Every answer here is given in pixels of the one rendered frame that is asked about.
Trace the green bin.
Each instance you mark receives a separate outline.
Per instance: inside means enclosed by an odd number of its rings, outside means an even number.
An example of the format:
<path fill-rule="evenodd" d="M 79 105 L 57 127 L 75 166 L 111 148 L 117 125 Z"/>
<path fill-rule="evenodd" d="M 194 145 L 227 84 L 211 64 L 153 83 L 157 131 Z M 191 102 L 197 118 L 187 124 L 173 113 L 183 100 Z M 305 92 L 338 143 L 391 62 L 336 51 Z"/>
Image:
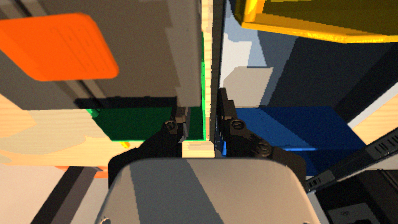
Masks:
<path fill-rule="evenodd" d="M 112 142 L 144 142 L 170 119 L 172 107 L 86 109 Z M 202 31 L 201 104 L 191 107 L 189 136 L 206 141 L 204 31 Z"/>

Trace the yellow thin bar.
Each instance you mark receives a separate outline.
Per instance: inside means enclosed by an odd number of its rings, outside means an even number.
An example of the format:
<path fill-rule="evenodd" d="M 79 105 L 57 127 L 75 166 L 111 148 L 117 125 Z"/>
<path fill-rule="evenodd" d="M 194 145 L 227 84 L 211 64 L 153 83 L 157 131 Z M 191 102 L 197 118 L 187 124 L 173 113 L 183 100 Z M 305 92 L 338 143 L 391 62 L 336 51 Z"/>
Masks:
<path fill-rule="evenodd" d="M 120 142 L 124 148 L 129 148 L 130 144 L 128 142 Z"/>

